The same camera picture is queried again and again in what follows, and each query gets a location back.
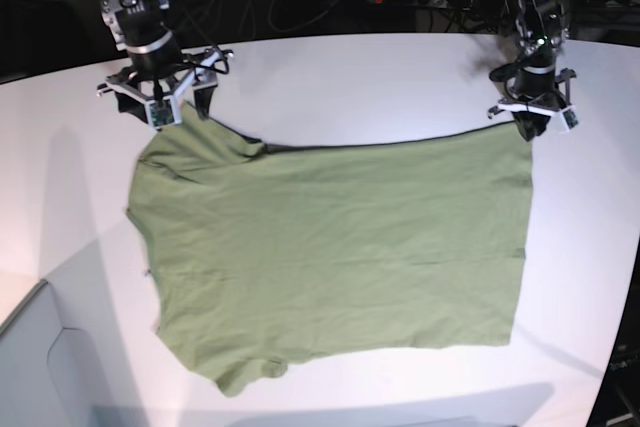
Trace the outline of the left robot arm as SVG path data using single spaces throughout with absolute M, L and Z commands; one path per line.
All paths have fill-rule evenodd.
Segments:
M 517 56 L 494 68 L 489 79 L 502 86 L 503 96 L 487 111 L 493 118 L 511 114 L 527 142 L 541 136 L 556 118 L 564 130 L 578 125 L 571 102 L 571 68 L 557 68 L 568 35 L 565 0 L 514 0 L 514 41 Z

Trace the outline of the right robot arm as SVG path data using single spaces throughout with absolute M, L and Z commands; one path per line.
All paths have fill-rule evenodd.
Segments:
M 96 95 L 112 94 L 118 111 L 159 131 L 182 122 L 181 105 L 193 94 L 192 107 L 207 119 L 218 77 L 230 72 L 230 49 L 216 44 L 187 53 L 166 20 L 171 0 L 101 0 L 103 23 L 115 47 L 130 64 L 96 87 Z

